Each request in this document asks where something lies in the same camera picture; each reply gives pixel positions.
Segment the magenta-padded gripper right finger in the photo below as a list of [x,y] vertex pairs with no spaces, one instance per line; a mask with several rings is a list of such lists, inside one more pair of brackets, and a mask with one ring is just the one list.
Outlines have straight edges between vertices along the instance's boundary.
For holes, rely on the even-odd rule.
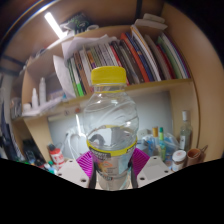
[[170,169],[159,156],[149,157],[136,148],[132,156],[131,183],[133,188],[144,187],[169,174]]

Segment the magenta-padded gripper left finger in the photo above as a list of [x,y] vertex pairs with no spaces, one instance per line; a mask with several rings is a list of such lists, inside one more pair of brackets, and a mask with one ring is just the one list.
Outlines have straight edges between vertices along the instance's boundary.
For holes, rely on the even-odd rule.
[[96,187],[96,172],[90,152],[86,152],[78,159],[69,159],[58,171],[58,176],[83,188]]

